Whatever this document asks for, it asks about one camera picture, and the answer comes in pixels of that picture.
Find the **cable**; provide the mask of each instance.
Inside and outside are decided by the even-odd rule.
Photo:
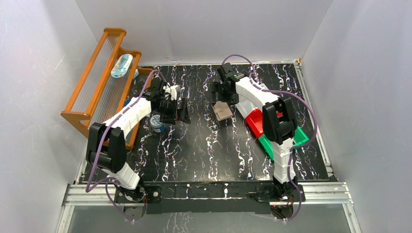
[[[247,59],[245,56],[242,56],[242,55],[239,55],[239,54],[232,54],[232,55],[227,56],[227,57],[223,60],[222,65],[226,62],[226,60],[227,60],[228,58],[233,57],[233,56],[241,57],[241,58],[245,59],[246,61],[248,61],[249,64],[250,64],[250,66],[252,67],[253,74],[255,75],[255,77],[258,75],[258,74],[256,73],[255,66],[252,64],[252,62],[251,62],[249,59]],[[298,206],[296,212],[295,212],[290,218],[287,219],[287,220],[291,220],[291,219],[294,219],[294,218],[298,215],[298,213],[299,213],[299,211],[300,211],[300,208],[301,208],[301,206],[302,206],[302,194],[300,193],[300,189],[299,189],[299,187],[293,182],[293,180],[291,179],[291,163],[292,163],[292,158],[293,158],[293,151],[294,151],[295,149],[299,149],[299,148],[302,148],[302,147],[309,146],[309,145],[316,139],[316,135],[317,135],[317,133],[318,133],[318,123],[317,123],[317,120],[316,120],[316,116],[315,116],[315,113],[313,112],[313,109],[311,108],[311,106],[310,106],[306,101],[304,101],[302,98],[300,98],[299,96],[297,96],[296,94],[294,94],[294,93],[292,93],[292,92],[289,92],[289,91],[278,91],[278,90],[266,90],[266,89],[263,89],[261,86],[258,86],[258,85],[256,85],[256,84],[253,83],[252,74],[249,75],[249,81],[250,81],[250,83],[252,84],[252,86],[256,87],[257,89],[259,89],[259,90],[261,90],[261,91],[270,92],[270,93],[276,93],[276,94],[289,95],[289,96],[292,96],[292,97],[296,98],[298,101],[302,102],[302,103],[305,105],[305,107],[309,110],[309,112],[310,112],[310,114],[312,115],[312,118],[313,118],[313,135],[312,135],[312,137],[309,139],[309,141],[307,141],[307,142],[304,143],[304,144],[291,147],[291,155],[289,156],[288,172],[287,172],[287,174],[288,174],[288,179],[289,179],[289,181],[291,182],[291,184],[294,186],[294,188],[296,188],[296,190],[297,190],[297,192],[298,192],[298,194],[299,194],[299,206]]]
[[[102,183],[102,182],[104,182],[104,181],[107,181],[105,187],[106,187],[106,194],[107,194],[107,196],[109,197],[110,202],[117,208],[117,210],[119,210],[119,212],[121,212],[121,213],[126,217],[126,219],[128,219],[128,220],[130,220],[130,221],[132,221],[132,222],[134,222],[134,219],[132,219],[131,217],[129,217],[128,215],[126,215],[126,214],[116,205],[116,203],[112,200],[112,198],[111,198],[110,195],[109,195],[107,186],[108,186],[109,183],[115,183],[116,178],[114,178],[114,177],[106,177],[106,178],[103,178],[103,179],[97,181],[92,187],[90,187],[90,185],[91,185],[91,182],[92,182],[92,180],[93,180],[94,173],[95,173],[96,168],[97,168],[97,162],[98,162],[98,160],[99,160],[100,152],[102,151],[103,143],[104,143],[104,141],[105,141],[105,138],[106,138],[107,133],[109,132],[109,130],[111,129],[111,127],[113,126],[113,124],[114,124],[116,121],[118,121],[123,114],[125,114],[131,107],[133,107],[135,104],[137,104],[137,103],[139,102],[140,98],[141,98],[142,95],[143,95],[143,92],[146,90],[146,86],[147,86],[147,84],[149,83],[150,78],[153,76],[153,74],[154,74],[155,72],[158,73],[158,74],[160,74],[161,79],[162,79],[165,83],[167,83],[165,77],[163,76],[162,72],[160,72],[160,70],[156,70],[156,69],[152,70],[152,71],[150,72],[150,74],[147,76],[146,82],[144,83],[144,85],[143,85],[143,87],[142,87],[142,91],[140,92],[137,100],[134,101],[132,104],[130,104],[130,105],[129,105],[126,109],[124,109],[112,122],[110,122],[109,125],[107,125],[106,129],[105,129],[104,132],[103,132],[102,138],[101,138],[101,140],[100,140],[99,147],[97,148],[96,157],[95,157],[95,159],[94,159],[94,161],[93,161],[93,166],[92,166],[92,169],[91,169],[91,172],[90,172],[90,176],[89,176],[89,179],[87,180],[87,185],[86,185],[86,192],[88,193],[88,192],[90,192],[93,188],[95,188],[97,185],[99,185],[100,183]]]

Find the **marble tabletop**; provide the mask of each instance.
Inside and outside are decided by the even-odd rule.
[[[273,162],[253,137],[236,108],[234,116],[218,121],[208,99],[208,83],[218,80],[217,65],[160,66],[166,79],[185,87],[181,97],[188,98],[191,124],[167,125],[162,133],[152,131],[149,118],[140,122],[134,148],[127,162],[145,181],[263,181],[271,180]],[[248,65],[234,65],[249,73]],[[302,89],[293,64],[256,65],[258,83],[269,89],[291,91],[300,97]],[[146,79],[133,80],[126,101],[137,96]],[[293,99],[298,125],[310,137],[313,133],[309,112]],[[300,180],[327,180],[327,171],[317,141],[299,149],[293,160]],[[87,165],[81,182],[87,181]],[[105,176],[96,171],[94,180]]]

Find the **wooden rack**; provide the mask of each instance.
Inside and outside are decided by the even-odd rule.
[[[134,72],[139,63],[141,52],[125,50],[120,47],[126,35],[122,28],[105,28],[83,74],[77,83],[64,111],[61,112],[85,137],[89,135],[89,127],[94,122],[102,123],[119,112],[126,100],[132,83]],[[114,63],[123,54],[133,56],[132,67],[122,78],[112,78],[110,71]],[[139,74],[149,74],[152,69],[137,68]],[[126,147],[132,149],[137,129],[136,125],[126,138]]]

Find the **metal frame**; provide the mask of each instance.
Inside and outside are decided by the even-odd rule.
[[[256,64],[266,64],[266,63],[273,63],[273,62],[257,62]],[[286,61],[286,62],[277,62],[277,63],[294,65],[294,68],[296,70],[296,74],[298,77],[298,81],[302,88],[303,97],[311,106],[299,63],[297,63],[296,61]],[[320,131],[318,131],[317,140],[319,142],[319,147],[320,147],[321,154],[325,162],[326,170],[328,172],[328,175],[331,176],[333,175],[333,171],[332,171],[330,159],[327,154],[325,144],[324,144]],[[81,175],[84,173],[86,165],[87,165],[87,162],[86,162],[86,159],[84,159],[82,161],[82,164],[80,165],[75,183],[79,181]],[[349,189],[346,185],[346,182],[301,182],[300,184],[303,186],[303,190],[306,196],[306,201],[303,202],[302,204],[342,204],[345,215],[346,215],[346,220],[348,222],[351,232],[352,233],[361,232],[361,228],[358,224],[358,220],[356,218],[356,214],[353,209],[352,197],[349,193]],[[86,189],[85,184],[68,185],[68,188],[67,188],[64,200],[63,200],[62,214],[60,216],[60,222],[59,222],[59,225],[56,231],[57,233],[68,232],[70,222],[71,222],[71,217],[73,215],[75,206],[111,205],[106,195],[104,184],[100,184],[96,186],[89,193],[86,193],[85,189]],[[115,187],[110,185],[108,187],[108,193],[110,194],[110,196],[114,197],[116,193]],[[279,205],[279,204],[284,204],[284,203],[283,202],[270,202],[269,204]],[[130,207],[143,206],[142,203],[126,203],[126,204],[120,204],[120,205],[130,206]]]

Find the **wooden frame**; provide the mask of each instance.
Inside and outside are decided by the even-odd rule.
[[[149,74],[152,69],[149,68],[138,68],[137,65],[139,63],[139,59],[141,57],[141,52],[138,50],[125,50],[122,47],[120,47],[121,42],[123,38],[126,35],[126,30],[122,28],[105,28],[103,31],[103,35],[101,36],[92,56],[90,57],[90,60],[88,64],[85,67],[85,70],[83,71],[79,82],[77,83],[76,88],[74,89],[65,109],[61,112],[62,117],[64,117],[70,124],[72,124],[79,132],[81,132],[85,137],[88,137],[89,134],[89,125],[93,122],[91,122],[93,114],[95,114],[96,107],[99,103],[99,100],[102,96],[103,90],[107,84],[107,81],[110,79],[110,71],[114,65],[114,63],[117,61],[117,59],[122,56],[123,54],[131,54],[134,58],[132,67],[130,68],[130,71],[135,70],[136,68],[139,71],[139,74]],[[109,37],[110,38],[116,38],[114,43],[109,43]],[[86,80],[92,79],[93,77],[90,77],[90,71],[93,68],[93,65],[96,62],[96,59],[98,58],[99,53],[102,50],[102,47],[104,45],[110,44],[113,48],[110,52],[110,55],[107,58],[106,63],[104,64],[104,69],[103,70],[97,70],[98,73],[101,73],[100,78],[98,79],[98,82],[96,84],[96,88],[94,90],[84,90],[85,91],[90,91],[93,92],[91,98],[89,100],[85,100],[88,102],[87,106],[84,106],[83,111],[78,111],[77,109],[74,111],[73,106],[75,105],[76,101],[82,101],[78,100],[79,94],[82,91],[82,88],[84,87],[84,84]],[[129,72],[129,76],[127,77],[127,81],[124,87],[124,90],[121,94],[120,102],[117,106],[116,112],[120,111],[123,108],[124,101],[126,100],[127,93],[129,91],[130,85],[133,80],[133,75],[134,72]],[[136,135],[137,135],[137,129],[139,125],[135,126],[133,131],[131,132],[132,136],[130,137],[130,140],[126,142],[126,147],[128,149],[132,149]]]

